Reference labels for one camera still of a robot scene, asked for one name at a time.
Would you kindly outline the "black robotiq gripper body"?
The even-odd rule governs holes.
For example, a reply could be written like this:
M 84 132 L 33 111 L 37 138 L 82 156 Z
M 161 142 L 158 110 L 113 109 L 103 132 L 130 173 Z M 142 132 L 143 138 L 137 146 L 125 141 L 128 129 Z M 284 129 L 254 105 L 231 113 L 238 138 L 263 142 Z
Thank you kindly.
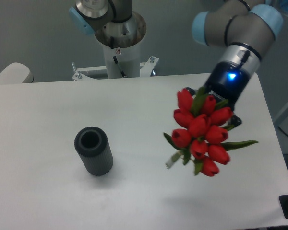
M 228 100 L 232 111 L 241 93 L 250 80 L 250 74 L 242 67 L 244 63 L 232 64 L 222 61 L 213 69 L 204 84 L 205 91 L 220 100 Z

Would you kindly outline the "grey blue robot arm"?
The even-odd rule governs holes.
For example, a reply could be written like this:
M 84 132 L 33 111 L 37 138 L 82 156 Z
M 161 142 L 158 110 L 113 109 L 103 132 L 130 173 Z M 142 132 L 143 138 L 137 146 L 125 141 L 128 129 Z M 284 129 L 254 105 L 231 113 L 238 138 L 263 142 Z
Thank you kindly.
M 133 10 L 132 1 L 78 0 L 69 16 L 82 33 L 93 35 L 103 47 L 108 78 L 152 75 L 158 58 L 140 63 L 146 23 Z M 267 0 L 227 0 L 215 12 L 197 14 L 191 28 L 194 40 L 226 49 L 204 84 L 205 92 L 234 109 L 282 25 L 281 14 Z

